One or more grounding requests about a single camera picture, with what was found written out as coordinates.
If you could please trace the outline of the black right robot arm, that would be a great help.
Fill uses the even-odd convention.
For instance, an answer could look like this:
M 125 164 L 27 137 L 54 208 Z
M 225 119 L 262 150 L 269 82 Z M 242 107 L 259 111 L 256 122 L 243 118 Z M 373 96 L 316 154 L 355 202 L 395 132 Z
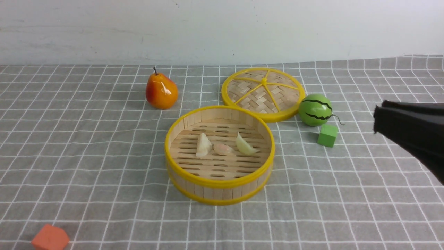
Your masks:
M 444 183 L 444 105 L 383 101 L 373 113 L 374 133 L 401 146 Z

